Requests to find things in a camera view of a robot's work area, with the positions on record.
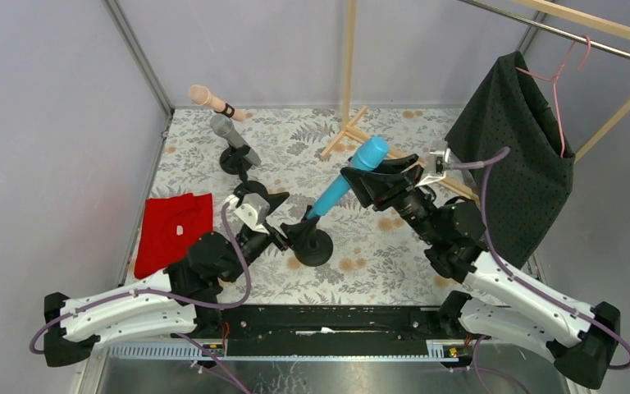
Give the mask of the black mic stand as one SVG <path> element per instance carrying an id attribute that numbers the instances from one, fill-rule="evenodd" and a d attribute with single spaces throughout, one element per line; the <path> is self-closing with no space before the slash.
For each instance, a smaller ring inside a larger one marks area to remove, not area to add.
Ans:
<path id="1" fill-rule="evenodd" d="M 231 117 L 235 109 L 226 104 L 224 109 L 212 118 L 211 127 L 214 134 L 224 139 L 229 147 L 220 157 L 221 169 L 232 175 L 239 175 L 255 166 L 253 150 L 236 130 Z"/>
<path id="2" fill-rule="evenodd" d="M 327 263 L 334 250 L 331 237 L 318 228 L 319 217 L 310 218 L 294 226 L 293 251 L 297 260 L 308 267 Z"/>
<path id="3" fill-rule="evenodd" d="M 237 175 L 240 179 L 239 185 L 234 189 L 234 192 L 236 192 L 239 197 L 246 194 L 256 193 L 266 199 L 268 195 L 267 188 L 262 183 L 258 181 L 251 181 L 248 178 L 247 171 L 253 167 L 246 158 L 248 151 L 249 148 L 247 146 L 235 149 L 229 145 L 221 153 L 219 159 L 220 167 L 223 172 L 230 175 Z"/>

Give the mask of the blue microphone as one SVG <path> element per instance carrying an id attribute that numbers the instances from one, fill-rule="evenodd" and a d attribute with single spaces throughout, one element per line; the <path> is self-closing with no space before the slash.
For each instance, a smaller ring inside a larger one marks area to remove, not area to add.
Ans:
<path id="1" fill-rule="evenodd" d="M 373 136 L 363 143 L 349 161 L 348 169 L 355 168 L 370 172 L 376 169 L 389 152 L 389 145 L 379 136 Z M 322 217 L 327 214 L 350 190 L 350 185 L 339 175 L 316 200 L 305 214 L 304 219 Z"/>

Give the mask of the grey microphone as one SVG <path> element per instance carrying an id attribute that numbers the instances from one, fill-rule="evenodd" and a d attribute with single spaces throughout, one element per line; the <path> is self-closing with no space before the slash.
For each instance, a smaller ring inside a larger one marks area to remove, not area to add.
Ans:
<path id="1" fill-rule="evenodd" d="M 260 167 L 262 165 L 261 158 L 258 156 L 253 147 L 239 134 L 233 121 L 229 117 L 222 114 L 215 114 L 210 119 L 210 127 L 217 137 L 226 140 L 231 147 L 240 149 L 247 146 L 249 148 L 249 151 L 246 154 L 248 162 L 256 167 Z"/>

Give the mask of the beige microphone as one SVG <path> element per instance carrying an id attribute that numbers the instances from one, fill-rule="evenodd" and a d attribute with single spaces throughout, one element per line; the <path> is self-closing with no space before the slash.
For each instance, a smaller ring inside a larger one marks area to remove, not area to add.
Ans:
<path id="1" fill-rule="evenodd" d="M 224 115 L 235 121 L 245 121 L 246 115 L 240 110 L 234 108 L 223 99 L 214 95 L 206 86 L 191 85 L 188 91 L 189 99 L 200 107 L 207 107 L 214 112 Z"/>

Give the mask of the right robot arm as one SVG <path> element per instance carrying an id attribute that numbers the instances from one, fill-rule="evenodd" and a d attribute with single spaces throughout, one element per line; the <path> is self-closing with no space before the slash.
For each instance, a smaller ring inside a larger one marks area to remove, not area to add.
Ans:
<path id="1" fill-rule="evenodd" d="M 499 301 L 494 306 L 452 292 L 439 309 L 446 331 L 507 341 L 544 357 L 572 382 L 599 389 L 620 344 L 619 310 L 575 300 L 511 268 L 492 244 L 483 205 L 465 200 L 436 206 L 424 188 L 460 168 L 443 150 L 426 167 L 407 157 L 381 172 L 349 166 L 340 173 L 363 207 L 399 214 L 427 245 L 424 254 L 439 275 Z"/>

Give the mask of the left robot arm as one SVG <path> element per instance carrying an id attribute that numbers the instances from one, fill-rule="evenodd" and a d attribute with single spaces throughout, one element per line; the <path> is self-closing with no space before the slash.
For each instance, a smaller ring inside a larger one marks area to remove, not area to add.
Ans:
<path id="1" fill-rule="evenodd" d="M 30 342 L 51 368 L 77 364 L 112 343 L 220 326 L 223 310 L 246 304 L 253 281 L 249 266 L 271 245 L 292 250 L 308 266 L 333 253 L 329 235 L 310 208 L 306 218 L 275 228 L 267 217 L 289 193 L 230 195 L 221 207 L 223 232 L 209 231 L 181 259 L 130 285 L 70 298 L 61 292 L 43 301 L 45 324 Z"/>

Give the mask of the floral table mat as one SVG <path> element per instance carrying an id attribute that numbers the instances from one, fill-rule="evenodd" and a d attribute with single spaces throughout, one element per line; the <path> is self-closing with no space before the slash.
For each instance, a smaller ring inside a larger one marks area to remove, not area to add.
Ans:
<path id="1" fill-rule="evenodd" d="M 237 124 L 262 165 L 249 177 L 271 193 L 290 197 L 268 219 L 277 226 L 300 219 L 357 149 L 337 140 L 340 114 L 324 108 L 249 109 Z M 210 128 L 208 110 L 181 109 L 170 126 L 150 195 L 169 198 L 210 194 L 215 209 L 238 185 L 219 157 L 226 142 Z M 250 266 L 252 304 L 439 305 L 465 285 L 439 276 L 425 257 L 425 245 L 393 210 L 379 213 L 346 195 L 318 224 L 334 242 L 330 260 L 302 265 L 291 251 L 274 246 Z"/>

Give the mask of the red folded shirt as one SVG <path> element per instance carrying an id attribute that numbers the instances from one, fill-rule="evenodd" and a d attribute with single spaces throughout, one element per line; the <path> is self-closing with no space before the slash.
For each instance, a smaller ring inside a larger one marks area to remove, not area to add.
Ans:
<path id="1" fill-rule="evenodd" d="M 212 230 L 210 194 L 147 199 L 134 277 L 145 278 L 182 259 L 200 236 Z"/>

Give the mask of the dark dotted hanging cloth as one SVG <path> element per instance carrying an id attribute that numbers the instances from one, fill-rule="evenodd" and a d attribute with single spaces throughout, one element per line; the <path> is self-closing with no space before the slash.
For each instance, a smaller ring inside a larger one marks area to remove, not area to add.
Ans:
<path id="1" fill-rule="evenodd" d="M 445 139 L 461 162 L 508 155 L 493 165 L 481 199 L 497 254 L 521 268 L 542 242 L 573 189 L 574 153 L 559 131 L 520 52 L 498 57 Z"/>

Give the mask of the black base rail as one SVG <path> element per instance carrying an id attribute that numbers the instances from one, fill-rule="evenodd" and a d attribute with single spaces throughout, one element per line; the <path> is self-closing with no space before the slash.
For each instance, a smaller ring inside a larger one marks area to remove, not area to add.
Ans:
<path id="1" fill-rule="evenodd" d="M 201 311 L 189 337 L 229 356 L 426 356 L 428 341 L 463 344 L 467 333 L 436 307 L 243 305 Z"/>

